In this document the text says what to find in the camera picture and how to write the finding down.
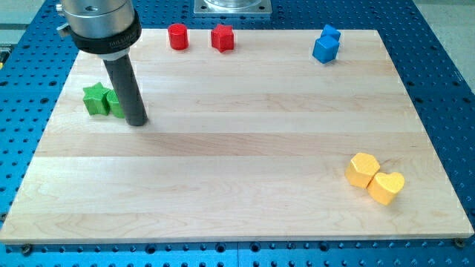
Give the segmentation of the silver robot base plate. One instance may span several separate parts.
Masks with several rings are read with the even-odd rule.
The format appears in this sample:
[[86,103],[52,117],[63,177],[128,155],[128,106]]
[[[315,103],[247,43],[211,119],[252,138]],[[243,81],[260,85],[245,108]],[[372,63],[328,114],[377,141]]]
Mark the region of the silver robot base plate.
[[271,0],[194,0],[194,14],[238,15],[272,13]]

